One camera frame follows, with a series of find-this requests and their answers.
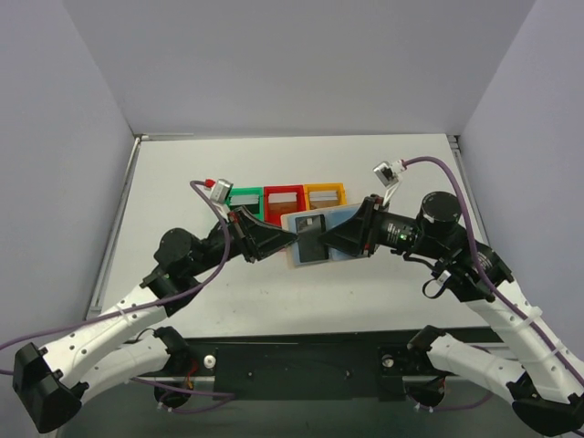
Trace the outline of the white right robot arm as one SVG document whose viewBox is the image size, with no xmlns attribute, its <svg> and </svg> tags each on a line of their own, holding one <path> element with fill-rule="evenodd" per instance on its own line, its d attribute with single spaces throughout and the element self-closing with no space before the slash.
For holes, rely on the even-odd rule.
<svg viewBox="0 0 584 438">
<path fill-rule="evenodd" d="M 583 431 L 583 361 L 569 352 L 529 304 L 510 269 L 489 246 L 468 235 L 457 197 L 427 194 L 419 213 L 392 214 L 381 198 L 365 198 L 350 219 L 326 231 L 323 245 L 349 256 L 380 246 L 430 267 L 438 291 L 451 291 L 514 355 L 505 360 L 427 326 L 407 344 L 405 362 L 419 373 L 454 374 L 509 402 L 515 415 L 548 436 Z"/>
</svg>

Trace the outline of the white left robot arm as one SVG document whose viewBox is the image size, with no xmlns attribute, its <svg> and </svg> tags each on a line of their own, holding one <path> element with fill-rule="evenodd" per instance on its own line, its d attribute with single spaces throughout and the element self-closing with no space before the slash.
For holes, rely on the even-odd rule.
<svg viewBox="0 0 584 438">
<path fill-rule="evenodd" d="M 217 276 L 230 259 L 254 263 L 297 241 L 297 235 L 257 220 L 244 207 L 220 216 L 200 239 L 182 228 L 167 231 L 154 254 L 156 267 L 104 314 L 70 328 L 65 337 L 15 354 L 13 389 L 39 433 L 71 420 L 90 396 L 142 373 L 175 376 L 188 349 L 172 328 L 151 340 L 129 338 L 187 307 L 204 285 L 197 276 Z"/>
</svg>

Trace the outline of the black credit card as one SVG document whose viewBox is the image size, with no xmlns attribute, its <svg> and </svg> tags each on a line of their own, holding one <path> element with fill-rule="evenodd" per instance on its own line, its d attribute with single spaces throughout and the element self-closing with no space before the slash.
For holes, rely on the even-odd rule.
<svg viewBox="0 0 584 438">
<path fill-rule="evenodd" d="M 295 219 L 299 261 L 303 264 L 325 262 L 329 259 L 328 248 L 319 238 L 326 232 L 325 216 L 313 214 Z"/>
</svg>

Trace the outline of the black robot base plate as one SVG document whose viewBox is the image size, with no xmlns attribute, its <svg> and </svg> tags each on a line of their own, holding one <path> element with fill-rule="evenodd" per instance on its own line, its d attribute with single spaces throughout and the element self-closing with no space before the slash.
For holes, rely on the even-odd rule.
<svg viewBox="0 0 584 438">
<path fill-rule="evenodd" d="M 406 379 L 434 387 L 446 372 L 411 358 L 413 331 L 190 338 L 183 359 L 158 371 L 179 378 L 193 370 L 216 392 L 239 401 L 342 401 L 404 398 Z"/>
</svg>

